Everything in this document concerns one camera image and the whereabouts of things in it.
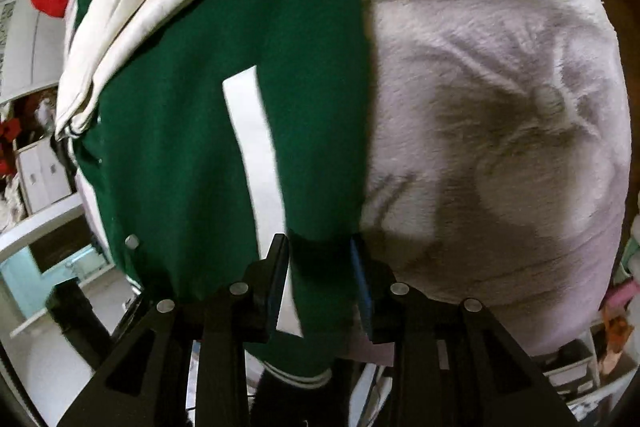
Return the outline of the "green white varsity jacket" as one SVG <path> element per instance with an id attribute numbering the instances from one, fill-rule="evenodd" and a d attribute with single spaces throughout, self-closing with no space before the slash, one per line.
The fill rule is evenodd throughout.
<path id="1" fill-rule="evenodd" d="M 74 0 L 56 137 L 131 280 L 199 303 L 292 258 L 282 312 L 250 353 L 326 387 L 352 323 L 370 56 L 360 0 Z"/>

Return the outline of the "floral fleece blanket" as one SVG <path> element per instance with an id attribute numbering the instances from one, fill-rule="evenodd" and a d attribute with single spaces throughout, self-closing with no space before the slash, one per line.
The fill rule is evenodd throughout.
<path id="1" fill-rule="evenodd" d="M 600 0 L 364 0 L 374 100 L 361 230 L 428 297 L 483 301 L 531 355 L 596 314 L 631 162 Z"/>

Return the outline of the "white storage box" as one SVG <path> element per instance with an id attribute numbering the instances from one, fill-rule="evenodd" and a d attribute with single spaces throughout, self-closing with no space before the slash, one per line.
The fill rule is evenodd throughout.
<path id="1" fill-rule="evenodd" d="M 29 215 L 73 194 L 66 170 L 47 139 L 18 150 L 16 165 Z"/>

